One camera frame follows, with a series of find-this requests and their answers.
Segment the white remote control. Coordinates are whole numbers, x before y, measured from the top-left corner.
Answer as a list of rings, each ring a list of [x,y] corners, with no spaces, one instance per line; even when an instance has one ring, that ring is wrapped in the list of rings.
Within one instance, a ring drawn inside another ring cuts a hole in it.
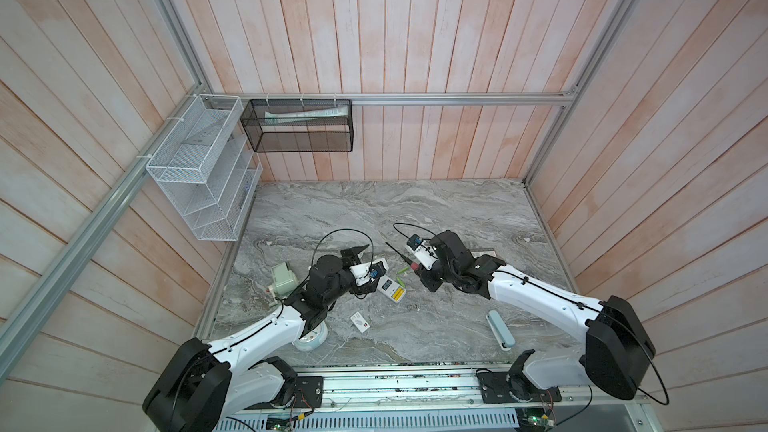
[[[389,277],[383,277],[379,281],[377,291],[396,304],[402,301],[406,293],[406,289],[402,285]]]

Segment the red handled screwdriver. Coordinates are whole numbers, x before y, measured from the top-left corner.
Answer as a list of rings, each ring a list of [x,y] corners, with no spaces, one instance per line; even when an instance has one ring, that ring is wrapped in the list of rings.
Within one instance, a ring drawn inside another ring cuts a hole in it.
[[[392,244],[390,244],[388,241],[385,241],[385,244],[387,247],[389,247],[397,256],[399,256],[402,261],[408,266],[412,267],[412,264],[414,263],[411,258],[400,252],[398,249],[396,249]]]

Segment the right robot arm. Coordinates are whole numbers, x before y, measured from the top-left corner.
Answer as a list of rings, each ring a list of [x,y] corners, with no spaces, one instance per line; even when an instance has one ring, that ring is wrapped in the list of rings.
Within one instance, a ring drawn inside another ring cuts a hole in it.
[[[655,347],[633,307],[561,289],[491,255],[474,256],[459,236],[446,230],[429,239],[412,235],[407,246],[416,274],[430,291],[442,284],[511,304],[566,332],[579,343],[573,349],[522,352],[506,374],[511,396],[530,402],[560,386],[595,386],[609,396],[632,400],[648,370]]]

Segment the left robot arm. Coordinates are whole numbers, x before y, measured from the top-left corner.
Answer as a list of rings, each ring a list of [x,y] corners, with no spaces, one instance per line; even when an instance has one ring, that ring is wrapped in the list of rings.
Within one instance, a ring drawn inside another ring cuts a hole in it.
[[[363,250],[314,260],[305,280],[260,321],[212,342],[184,342],[143,401],[154,426],[211,431],[250,406],[288,405],[297,374],[275,352],[316,329],[345,294],[363,297],[377,290],[389,266],[383,258],[361,261]]]

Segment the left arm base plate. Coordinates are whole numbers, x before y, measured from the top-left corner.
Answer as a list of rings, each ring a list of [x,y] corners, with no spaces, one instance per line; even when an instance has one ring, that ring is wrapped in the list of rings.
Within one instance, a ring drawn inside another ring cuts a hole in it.
[[[324,389],[322,376],[300,375],[278,356],[258,362],[250,368],[250,371],[259,369],[263,365],[272,366],[283,379],[283,384],[272,401],[254,402],[246,407],[247,410],[284,409],[289,406],[310,409],[321,407]]]

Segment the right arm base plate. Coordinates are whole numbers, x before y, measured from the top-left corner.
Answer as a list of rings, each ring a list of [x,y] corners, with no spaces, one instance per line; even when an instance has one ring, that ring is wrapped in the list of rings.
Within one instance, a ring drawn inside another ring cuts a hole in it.
[[[538,389],[523,374],[525,362],[533,355],[534,349],[525,350],[507,371],[491,371],[479,368],[475,377],[479,382],[482,400],[485,404],[529,403],[544,401],[555,403],[562,400],[558,387]]]

